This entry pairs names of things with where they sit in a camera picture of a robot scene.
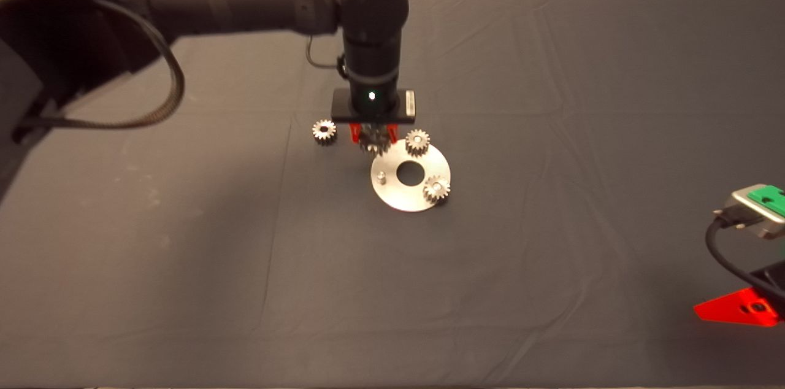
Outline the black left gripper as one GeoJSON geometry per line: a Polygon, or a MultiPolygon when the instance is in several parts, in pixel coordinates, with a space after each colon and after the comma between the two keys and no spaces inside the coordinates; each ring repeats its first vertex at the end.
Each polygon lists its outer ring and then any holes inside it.
{"type": "Polygon", "coordinates": [[[361,140],[361,123],[387,124],[389,141],[394,145],[399,140],[398,124],[416,121],[415,91],[400,89],[395,82],[369,85],[350,79],[347,87],[332,94],[331,120],[348,123],[353,143],[361,140]]]}

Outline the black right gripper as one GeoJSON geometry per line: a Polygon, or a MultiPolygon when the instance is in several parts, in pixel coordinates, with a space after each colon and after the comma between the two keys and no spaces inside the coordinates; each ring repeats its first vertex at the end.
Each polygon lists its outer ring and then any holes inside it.
{"type": "Polygon", "coordinates": [[[753,277],[776,289],[778,294],[759,287],[744,288],[694,306],[702,321],[759,327],[773,327],[783,322],[784,316],[784,261],[762,267],[751,273],[753,277]]]}

